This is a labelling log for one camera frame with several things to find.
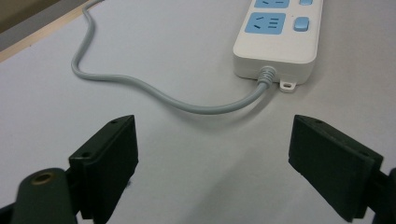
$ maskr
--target cable strain relief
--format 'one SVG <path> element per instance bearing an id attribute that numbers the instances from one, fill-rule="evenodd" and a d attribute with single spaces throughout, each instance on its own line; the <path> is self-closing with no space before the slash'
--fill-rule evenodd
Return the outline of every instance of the cable strain relief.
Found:
<path id="1" fill-rule="evenodd" d="M 259 77 L 257 78 L 257 83 L 265 83 L 268 87 L 272 85 L 274 82 L 276 71 L 272 67 L 264 67 L 259 73 Z"/>

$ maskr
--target extension cord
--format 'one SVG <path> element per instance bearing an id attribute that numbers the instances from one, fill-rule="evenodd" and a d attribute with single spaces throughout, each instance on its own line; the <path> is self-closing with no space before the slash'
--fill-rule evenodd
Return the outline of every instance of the extension cord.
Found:
<path id="1" fill-rule="evenodd" d="M 276 71 L 283 92 L 310 77 L 318 50 L 323 0 L 253 0 L 233 46 L 233 70 L 257 79 L 263 68 Z"/>

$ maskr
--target blue switch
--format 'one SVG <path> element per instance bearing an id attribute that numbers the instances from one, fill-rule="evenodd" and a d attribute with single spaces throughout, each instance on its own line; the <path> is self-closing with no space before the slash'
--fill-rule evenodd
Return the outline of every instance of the blue switch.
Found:
<path id="1" fill-rule="evenodd" d="M 300 5 L 302 6 L 312 5 L 312 0 L 300 0 Z"/>
<path id="2" fill-rule="evenodd" d="M 297 32 L 305 32 L 308 30 L 309 18 L 299 17 L 294 22 L 294 30 Z"/>

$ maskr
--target white plastic casing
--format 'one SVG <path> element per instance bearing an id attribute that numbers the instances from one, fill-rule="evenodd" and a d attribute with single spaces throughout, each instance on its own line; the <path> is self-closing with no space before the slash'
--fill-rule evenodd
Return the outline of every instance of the white plastic casing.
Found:
<path id="1" fill-rule="evenodd" d="M 296 85 L 308 80 L 314 67 L 323 2 L 313 0 L 311 5 L 304 6 L 301 0 L 290 0 L 286 8 L 258 8 L 256 1 L 252 1 L 233 46 L 233 70 L 239 77 L 257 79 L 265 66 L 273 67 L 280 89 L 293 92 Z M 285 13 L 281 34 L 247 33 L 248 21 L 255 12 Z M 295 21 L 300 17 L 309 19 L 305 32 L 294 30 Z"/>

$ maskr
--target small black object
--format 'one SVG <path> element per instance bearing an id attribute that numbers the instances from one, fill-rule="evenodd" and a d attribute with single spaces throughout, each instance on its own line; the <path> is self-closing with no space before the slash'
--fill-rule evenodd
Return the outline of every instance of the small black object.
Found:
<path id="1" fill-rule="evenodd" d="M 383 157 L 329 124 L 294 118 L 289 163 L 346 221 L 363 218 L 367 207 L 374 223 L 396 223 L 396 170 L 379 169 Z"/>
<path id="2" fill-rule="evenodd" d="M 134 116 L 110 121 L 70 158 L 70 169 L 26 177 L 0 223 L 74 224 L 76 213 L 107 223 L 138 164 Z"/>

